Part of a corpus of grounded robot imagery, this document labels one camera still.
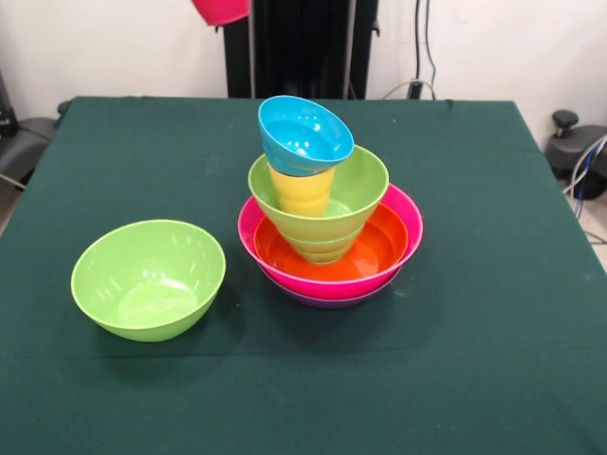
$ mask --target pink object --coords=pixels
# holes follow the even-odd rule
[[[390,184],[381,202],[394,210],[404,221],[405,226],[407,226],[407,230],[409,231],[409,244],[405,250],[405,255],[400,261],[386,270],[362,280],[352,280],[348,282],[318,282],[306,280],[294,277],[293,275],[288,275],[285,272],[264,263],[255,251],[253,235],[255,229],[262,222],[265,215],[257,204],[257,201],[255,201],[255,198],[252,196],[240,210],[240,215],[238,216],[238,235],[248,254],[257,261],[274,281],[278,282],[286,289],[313,299],[356,299],[373,292],[386,283],[386,281],[391,278],[392,273],[399,269],[414,255],[421,243],[424,224],[421,213],[413,199],[396,185]]]
[[[250,0],[192,0],[202,18],[209,26],[224,26],[247,17]]]
[[[322,310],[339,310],[341,308],[349,308],[351,306],[359,305],[359,304],[363,303],[364,301],[372,298],[375,294],[377,294],[379,291],[382,291],[386,286],[388,286],[393,281],[394,278],[396,278],[396,275],[398,275],[400,268],[398,268],[397,270],[392,272],[392,276],[390,278],[388,278],[388,280],[386,280],[386,282],[382,286],[380,286],[378,289],[371,291],[370,293],[365,294],[360,297],[356,297],[353,299],[340,299],[340,300],[314,299],[313,297],[303,296],[302,294],[298,294],[297,292],[293,292],[290,289],[287,289],[286,287],[281,285],[279,282],[274,280],[272,277],[270,277],[265,270],[263,270],[263,271],[271,282],[276,284],[280,289],[285,291],[287,293],[287,295],[289,295],[290,297],[292,297],[299,303],[303,303],[304,305],[312,306],[314,308],[321,308]]]

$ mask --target plastic bowl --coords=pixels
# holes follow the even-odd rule
[[[259,106],[262,146],[279,173],[306,176],[340,164],[354,150],[348,127],[316,102],[268,98]]]
[[[352,156],[335,170],[331,199],[324,216],[306,217],[280,209],[265,155],[248,171],[250,191],[267,218],[302,257],[316,264],[330,264],[345,254],[388,185],[388,170],[381,160],[357,145]],[[344,243],[336,242],[345,238]],[[314,244],[314,248],[307,249],[306,243]],[[326,249],[319,251],[322,243]]]
[[[292,177],[267,166],[282,211],[300,216],[321,217],[331,198],[335,168],[308,177]]]
[[[268,275],[287,289],[306,297],[323,300],[355,299],[382,286],[395,270],[404,265],[419,248],[423,235],[423,221],[419,209],[403,190],[391,184],[381,202],[395,211],[403,220],[409,234],[409,243],[405,255],[398,263],[387,270],[377,273],[364,280],[344,282],[327,282],[306,280],[294,277],[266,264],[255,252],[255,229],[264,219],[264,213],[257,201],[250,197],[240,211],[238,217],[238,235],[248,254],[262,267]]]
[[[142,221],[91,245],[74,266],[71,290],[80,309],[107,331],[162,341],[202,318],[225,272],[221,245],[206,230]]]
[[[193,0],[208,26],[224,26],[248,16],[250,0]]]
[[[304,296],[303,294],[298,294],[297,292],[291,291],[290,289],[284,287],[282,284],[280,284],[279,282],[277,282],[276,280],[274,280],[263,268],[262,268],[262,270],[264,271],[264,273],[266,274],[267,278],[271,282],[273,282],[274,284],[276,284],[282,291],[284,291],[285,293],[287,293],[287,295],[289,297],[291,297],[292,299],[298,301],[299,303],[302,303],[303,305],[306,305],[306,306],[311,306],[313,308],[320,308],[322,310],[339,310],[339,309],[342,309],[342,308],[350,308],[351,306],[360,305],[364,301],[367,301],[370,298],[372,298],[375,294],[379,293],[380,291],[382,291],[383,289],[385,289],[388,285],[390,285],[390,283],[398,275],[398,272],[400,272],[401,268],[402,268],[402,266],[399,267],[394,272],[392,272],[392,275],[388,278],[388,280],[386,280],[386,282],[384,282],[384,284],[382,284],[377,289],[375,289],[375,290],[373,290],[373,291],[371,291],[371,292],[369,292],[367,294],[364,294],[364,295],[362,295],[360,297],[354,297],[352,299],[337,299],[337,300],[314,299],[313,297],[307,297],[307,296]]]
[[[350,250],[330,265],[304,260],[267,218],[255,230],[254,240],[260,259],[282,272],[307,280],[341,282],[364,279],[400,261],[407,248],[407,229],[395,212],[379,204]]]

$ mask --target bowl base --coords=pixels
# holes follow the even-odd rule
[[[185,284],[167,279],[143,282],[118,304],[118,325],[129,328],[162,325],[185,318],[197,306],[196,294]]]

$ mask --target purple bowl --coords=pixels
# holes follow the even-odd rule
[[[280,289],[285,291],[288,296],[292,297],[299,303],[302,303],[306,306],[312,306],[314,308],[321,308],[322,310],[337,310],[337,309],[341,309],[341,308],[349,308],[351,306],[359,305],[359,304],[363,303],[365,300],[372,298],[375,294],[377,294],[383,288],[388,286],[394,280],[394,278],[396,278],[396,275],[398,275],[398,272],[400,272],[401,268],[402,268],[402,266],[399,267],[397,270],[395,270],[392,273],[392,275],[390,275],[388,280],[386,280],[377,289],[374,289],[373,291],[368,292],[367,294],[364,294],[359,297],[353,297],[351,299],[342,299],[342,300],[315,299],[313,297],[304,296],[302,294],[299,294],[299,293],[292,291],[292,290],[284,287],[283,285],[281,285],[279,282],[274,280],[263,268],[262,268],[262,271],[266,274],[266,276],[268,277],[268,279],[271,282],[276,284]]]

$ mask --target white wall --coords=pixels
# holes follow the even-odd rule
[[[414,3],[379,1],[368,98],[414,76]],[[432,0],[438,96],[515,100],[541,144],[559,108],[585,123],[607,123],[606,19],[605,0]],[[422,67],[429,80],[430,66]]]
[[[413,14],[379,1],[368,98],[414,75]],[[540,143],[557,108],[607,123],[605,0],[432,0],[431,17],[440,98],[515,100]],[[20,118],[77,94],[227,93],[222,34],[190,0],[0,0],[0,68]]]
[[[0,68],[20,118],[75,95],[227,96],[223,34],[190,0],[0,0]]]

